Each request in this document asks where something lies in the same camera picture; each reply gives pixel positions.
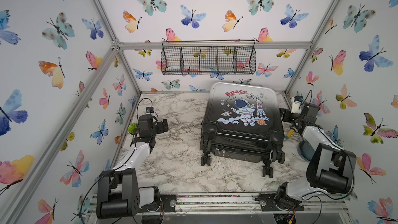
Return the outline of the silver black space suitcase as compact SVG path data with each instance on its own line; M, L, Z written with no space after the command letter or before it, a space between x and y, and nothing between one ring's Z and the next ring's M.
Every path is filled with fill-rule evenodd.
M211 155L262 162L262 175L272 178L271 164L283 164L284 130L277 94L273 89L216 83L211 87L201 127L202 166Z

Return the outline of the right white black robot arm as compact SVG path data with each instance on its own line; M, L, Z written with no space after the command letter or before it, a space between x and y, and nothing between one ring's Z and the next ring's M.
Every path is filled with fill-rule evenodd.
M337 201L352 193L356 156L337 146L316 124L319 109L319 106L305 102L299 103L297 110L280 108L282 121L292 124L292 129L314 149L314 154L305 177L281 184L276 193L260 194L255 198L262 207L298 210L305 201L320 195Z

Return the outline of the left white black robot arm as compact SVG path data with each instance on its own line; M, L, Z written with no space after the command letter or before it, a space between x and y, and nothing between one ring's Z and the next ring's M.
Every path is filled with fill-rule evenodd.
M137 170L155 146L155 137L169 131L168 121L158 121L152 114L138 118L138 137L131 149L112 169L102 171L97 186L96 215L98 219L135 216L145 205L161 206L157 187L139 187Z

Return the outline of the small succulent in white pot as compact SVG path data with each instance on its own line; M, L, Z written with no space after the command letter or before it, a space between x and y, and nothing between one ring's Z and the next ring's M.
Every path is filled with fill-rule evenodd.
M128 127L128 133L133 136L137 136L139 134L138 123L131 123Z

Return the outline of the blue yellow garden rake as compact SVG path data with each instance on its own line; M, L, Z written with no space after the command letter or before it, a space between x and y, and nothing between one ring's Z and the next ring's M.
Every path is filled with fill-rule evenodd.
M290 139L294 133L295 133L295 130L294 130L294 129L290 129L290 130L286 133L285 139L286 139L286 140Z

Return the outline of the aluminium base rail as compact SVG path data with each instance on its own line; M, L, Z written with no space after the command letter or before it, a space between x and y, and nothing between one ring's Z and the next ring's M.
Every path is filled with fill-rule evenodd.
M166 214L347 214L343 200L326 196L303 202L299 207L278 207L276 192L164 193L160 194Z

